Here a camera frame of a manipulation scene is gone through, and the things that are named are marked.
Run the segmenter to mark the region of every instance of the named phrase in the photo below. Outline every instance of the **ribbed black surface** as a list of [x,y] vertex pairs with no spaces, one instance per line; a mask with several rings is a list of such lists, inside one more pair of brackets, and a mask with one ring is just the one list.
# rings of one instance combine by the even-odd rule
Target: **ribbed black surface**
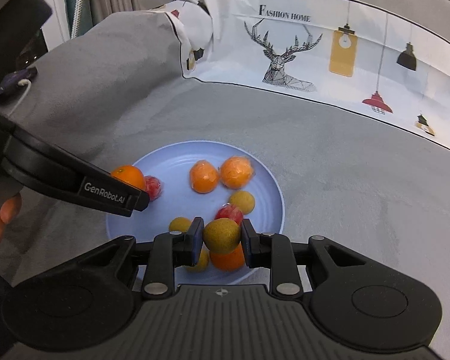
[[150,301],[116,337],[76,352],[47,353],[18,344],[5,360],[296,360],[438,359],[427,348],[392,355],[359,352],[320,332],[297,302],[264,286],[181,286]]

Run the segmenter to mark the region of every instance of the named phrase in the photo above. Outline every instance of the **pendant lamp illustration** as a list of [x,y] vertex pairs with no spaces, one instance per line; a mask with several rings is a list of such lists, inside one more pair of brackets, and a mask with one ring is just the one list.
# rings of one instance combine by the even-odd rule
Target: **pendant lamp illustration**
[[417,117],[418,121],[416,121],[415,126],[434,137],[435,131],[433,131],[433,128],[428,125],[428,121],[425,119],[425,117],[422,114],[418,115]]
[[413,54],[412,45],[412,28],[413,24],[410,23],[410,40],[405,46],[405,50],[397,58],[397,64],[403,66],[404,68],[410,69],[411,71],[416,71],[416,58]]
[[385,43],[387,42],[387,29],[388,29],[388,14],[385,16],[385,37],[383,38],[382,55],[380,57],[380,64],[378,67],[377,90],[375,91],[375,93],[372,94],[372,96],[369,99],[365,99],[364,101],[362,101],[363,104],[370,105],[373,111],[382,115],[385,115],[385,112],[390,112],[391,114],[394,113],[392,109],[387,104],[385,104],[383,98],[378,93],[378,87],[380,83],[380,71],[382,70],[383,54],[385,53]]
[[353,76],[355,65],[356,45],[358,37],[350,29],[348,19],[350,15],[350,1],[348,2],[346,24],[334,31],[331,41],[329,71],[342,76]]

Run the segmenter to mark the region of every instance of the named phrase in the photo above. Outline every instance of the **silver bolt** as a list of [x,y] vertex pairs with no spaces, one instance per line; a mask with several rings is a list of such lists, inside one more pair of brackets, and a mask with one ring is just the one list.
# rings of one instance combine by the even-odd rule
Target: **silver bolt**
[[277,285],[277,291],[282,295],[295,295],[300,292],[300,287],[295,283],[281,283]]
[[163,283],[148,283],[143,289],[150,295],[162,295],[167,292],[168,286]]

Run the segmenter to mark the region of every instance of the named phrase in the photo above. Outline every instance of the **plate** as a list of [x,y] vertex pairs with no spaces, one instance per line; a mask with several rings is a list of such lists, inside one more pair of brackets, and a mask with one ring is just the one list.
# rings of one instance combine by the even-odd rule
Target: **plate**
[[[137,242],[153,241],[160,233],[168,231],[168,225],[177,216],[192,220],[201,216],[205,225],[212,221],[219,208],[228,202],[234,192],[219,183],[217,188],[207,194],[192,190],[188,173],[199,160],[207,160],[219,168],[234,155],[250,159],[255,176],[243,188],[255,197],[255,209],[245,218],[250,219],[257,233],[282,233],[284,227],[284,199],[277,180],[270,170],[253,155],[225,143],[207,140],[193,140],[174,143],[150,152],[134,163],[144,175],[153,175],[162,181],[162,194],[150,202],[142,212],[134,211],[130,218],[107,214],[108,237],[114,239],[121,235],[133,235]],[[175,284],[236,284],[253,272],[246,266],[233,272],[224,272],[209,263],[206,271],[188,272],[184,267],[175,269]]]

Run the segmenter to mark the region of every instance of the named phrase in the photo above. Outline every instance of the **black lamp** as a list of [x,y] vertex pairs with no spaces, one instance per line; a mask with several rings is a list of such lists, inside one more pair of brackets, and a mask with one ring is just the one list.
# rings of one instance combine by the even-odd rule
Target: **black lamp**
[[[412,24],[410,23],[410,41],[412,41]],[[407,43],[406,48],[397,58],[397,64],[404,68],[416,71],[416,58],[413,54],[413,46],[410,42]]]

